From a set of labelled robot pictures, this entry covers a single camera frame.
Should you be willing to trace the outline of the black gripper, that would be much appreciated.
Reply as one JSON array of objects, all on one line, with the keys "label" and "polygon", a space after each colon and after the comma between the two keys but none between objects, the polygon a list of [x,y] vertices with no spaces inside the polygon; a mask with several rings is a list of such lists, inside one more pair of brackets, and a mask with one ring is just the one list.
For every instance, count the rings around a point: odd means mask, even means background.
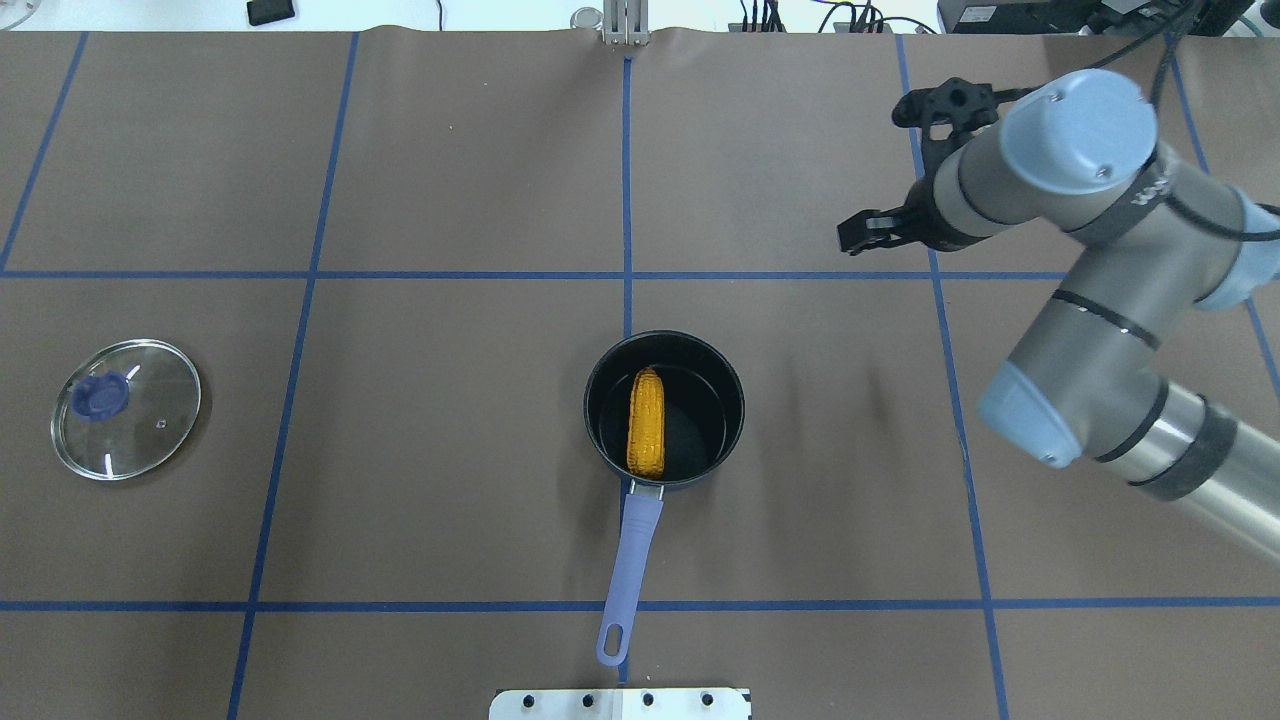
[{"label": "black gripper", "polygon": [[934,251],[959,251],[980,240],[950,223],[934,199],[945,160],[959,152],[974,133],[998,119],[997,92],[989,83],[957,77],[933,88],[906,92],[892,110],[901,128],[922,132],[919,147],[924,174],[892,210],[867,209],[837,224],[838,249],[846,255],[896,249],[910,242]]}]

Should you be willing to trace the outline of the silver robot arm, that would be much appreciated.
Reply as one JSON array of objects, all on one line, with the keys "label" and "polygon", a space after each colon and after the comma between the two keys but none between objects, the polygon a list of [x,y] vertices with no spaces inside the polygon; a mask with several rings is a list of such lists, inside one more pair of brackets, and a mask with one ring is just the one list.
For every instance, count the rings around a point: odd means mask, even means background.
[{"label": "silver robot arm", "polygon": [[1033,88],[950,78],[891,114],[922,132],[902,205],[841,222],[840,250],[956,252],[1033,220],[1080,246],[978,409],[1055,469],[1088,457],[1143,495],[1277,560],[1275,438],[1151,368],[1192,310],[1247,301],[1277,273],[1277,209],[1184,161],[1119,73]]}]

